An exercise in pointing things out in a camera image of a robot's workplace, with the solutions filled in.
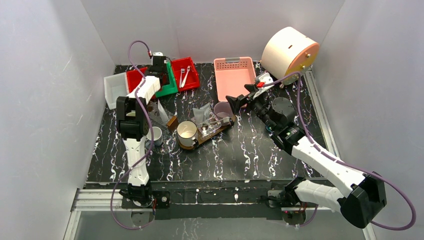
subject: white toothbrush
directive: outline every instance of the white toothbrush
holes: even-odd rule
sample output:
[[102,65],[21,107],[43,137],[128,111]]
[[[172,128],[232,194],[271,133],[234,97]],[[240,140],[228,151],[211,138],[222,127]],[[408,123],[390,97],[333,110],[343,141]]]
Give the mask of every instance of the white toothbrush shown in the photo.
[[186,80],[187,80],[187,76],[189,75],[190,68],[191,68],[190,66],[187,67],[187,73],[184,76],[184,80],[182,80],[182,82],[181,81],[179,82],[179,88],[184,88],[184,86],[186,85]]
[[179,73],[179,88],[182,88],[181,84],[183,83],[183,73],[185,73],[186,70],[184,68],[181,68],[181,72]]

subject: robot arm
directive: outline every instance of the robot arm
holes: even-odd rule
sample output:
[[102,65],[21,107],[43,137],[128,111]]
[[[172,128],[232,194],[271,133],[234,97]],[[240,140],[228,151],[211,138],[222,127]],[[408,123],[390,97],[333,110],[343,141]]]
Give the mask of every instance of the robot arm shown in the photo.
[[[145,79],[127,96],[120,96],[116,100],[116,127],[125,144],[129,169],[145,155],[146,135],[149,132],[146,116],[136,97],[147,109],[150,99],[161,89],[161,76],[165,69],[166,57],[161,53],[154,53],[152,66],[147,69]],[[152,195],[149,185],[149,173],[144,159],[132,168],[128,175],[127,189],[122,189],[119,193],[141,205],[148,204]]]
[[294,123],[296,111],[287,98],[277,97],[272,103],[264,98],[262,93],[271,87],[261,86],[272,82],[269,73],[258,78],[261,83],[257,86],[244,86],[250,92],[248,95],[226,96],[233,113],[237,114],[240,107],[246,105],[270,129],[271,139],[280,149],[307,163],[334,185],[325,186],[297,177],[279,194],[281,202],[291,206],[309,202],[328,207],[340,212],[352,225],[365,228],[386,205],[384,183],[326,158]]

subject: white plastic container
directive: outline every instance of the white plastic container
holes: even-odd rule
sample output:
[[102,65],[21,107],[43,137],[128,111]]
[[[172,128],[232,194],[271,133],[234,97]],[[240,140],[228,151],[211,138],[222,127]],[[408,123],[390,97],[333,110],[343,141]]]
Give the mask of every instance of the white plastic container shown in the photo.
[[112,76],[106,76],[104,81],[104,97],[106,98],[109,109],[117,108],[117,98],[125,97],[127,90],[127,73],[119,73]]

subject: red basket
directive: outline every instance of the red basket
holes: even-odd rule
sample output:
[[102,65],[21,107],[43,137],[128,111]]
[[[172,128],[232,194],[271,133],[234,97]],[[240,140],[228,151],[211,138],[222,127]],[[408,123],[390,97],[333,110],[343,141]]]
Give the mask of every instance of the red basket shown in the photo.
[[[144,74],[147,67],[140,68],[140,71]],[[142,76],[136,69],[126,72],[126,90],[131,93],[142,81]]]
[[[187,67],[190,66],[190,71],[187,73]],[[176,86],[178,92],[186,91],[189,89],[195,89],[200,87],[199,74],[196,71],[195,64],[191,57],[185,57],[177,60],[171,61],[171,67],[173,75],[175,77]],[[185,73],[182,74],[182,79],[188,74],[187,79],[185,80],[184,87],[180,88],[180,75],[181,69],[185,69]]]

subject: small white cup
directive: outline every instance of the small white cup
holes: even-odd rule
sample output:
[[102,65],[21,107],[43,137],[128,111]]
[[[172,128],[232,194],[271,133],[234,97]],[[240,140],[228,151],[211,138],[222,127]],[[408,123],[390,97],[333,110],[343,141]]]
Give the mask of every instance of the small white cup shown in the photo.
[[[157,126],[153,127],[153,137],[154,137],[153,144],[155,146],[160,146],[164,142],[164,138],[162,136],[162,130]],[[148,130],[146,138],[147,138],[146,145],[148,146],[152,142],[152,133],[150,132],[150,129]]]

